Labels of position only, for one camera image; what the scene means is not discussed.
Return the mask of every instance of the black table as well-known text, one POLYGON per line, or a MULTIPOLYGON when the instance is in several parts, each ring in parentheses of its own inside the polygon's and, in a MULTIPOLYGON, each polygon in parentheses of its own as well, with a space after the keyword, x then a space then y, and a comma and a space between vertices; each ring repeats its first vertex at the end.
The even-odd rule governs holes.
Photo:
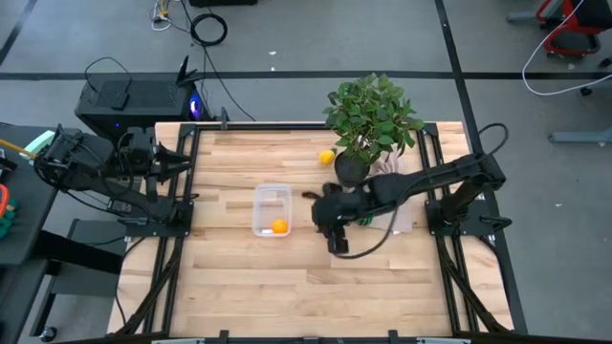
MULTIPOLYGON (((54 129, 0 125, 0 138, 26 146, 47 130, 54 129)), ((18 167, 3 174, 0 183, 18 205, 9 234, 0 240, 0 343, 15 343, 45 274, 57 275, 59 263, 119 274, 122 256, 42 230, 57 190, 40 180, 18 153, 4 150, 18 167)))

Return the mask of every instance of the plant pot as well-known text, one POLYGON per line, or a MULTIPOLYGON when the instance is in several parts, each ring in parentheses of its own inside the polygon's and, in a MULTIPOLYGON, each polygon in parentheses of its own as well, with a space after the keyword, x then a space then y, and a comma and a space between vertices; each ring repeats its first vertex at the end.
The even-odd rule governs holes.
POLYGON ((363 182, 370 172, 370 166, 356 156, 349 157, 344 152, 338 154, 334 161, 336 176, 342 186, 353 187, 363 182))

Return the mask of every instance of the potted plant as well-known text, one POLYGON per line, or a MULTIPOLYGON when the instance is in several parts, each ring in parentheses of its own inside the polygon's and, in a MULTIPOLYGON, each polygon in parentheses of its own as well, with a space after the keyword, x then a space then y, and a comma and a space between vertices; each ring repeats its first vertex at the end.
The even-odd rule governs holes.
POLYGON ((362 182, 383 152, 388 160, 389 153, 398 150, 395 159, 399 158, 407 145, 414 146, 409 131, 424 127, 422 120, 410 116, 416 112, 404 99, 404 89, 386 75, 342 82, 327 97, 332 106, 323 110, 328 115, 326 124, 340 136, 336 146, 345 147, 334 162, 344 186, 362 182))

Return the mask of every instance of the red chair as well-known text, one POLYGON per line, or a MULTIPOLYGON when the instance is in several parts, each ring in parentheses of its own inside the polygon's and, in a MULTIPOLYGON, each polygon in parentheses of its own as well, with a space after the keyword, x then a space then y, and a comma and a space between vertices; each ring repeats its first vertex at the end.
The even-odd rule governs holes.
MULTIPOLYGON (((544 25, 558 25, 563 18, 547 18, 542 13, 554 0, 546 0, 535 17, 544 25)), ((560 10, 569 16, 580 0, 562 0, 560 10)), ((612 28, 612 11, 607 0, 584 0, 576 13, 544 42, 549 54, 586 55, 596 53, 601 45, 597 35, 612 28)))

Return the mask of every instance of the green leaves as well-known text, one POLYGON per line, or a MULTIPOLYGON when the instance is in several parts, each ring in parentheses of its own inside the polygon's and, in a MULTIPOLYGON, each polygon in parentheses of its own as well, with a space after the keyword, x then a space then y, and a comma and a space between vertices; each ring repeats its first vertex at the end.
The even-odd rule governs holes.
POLYGON ((378 143, 380 143, 380 144, 391 144, 391 143, 393 143, 393 139, 390 136, 388 136, 388 135, 382 135, 381 137, 379 137, 378 143))
POLYGON ((393 85, 386 75, 342 82, 327 98, 332 106, 323 114, 327 115, 326 125, 339 135, 336 145, 368 164, 383 152, 393 152, 395 145, 402 154, 406 146, 414 146, 409 130, 425 126, 410 116, 416 112, 410 100, 404 99, 404 89, 393 85))

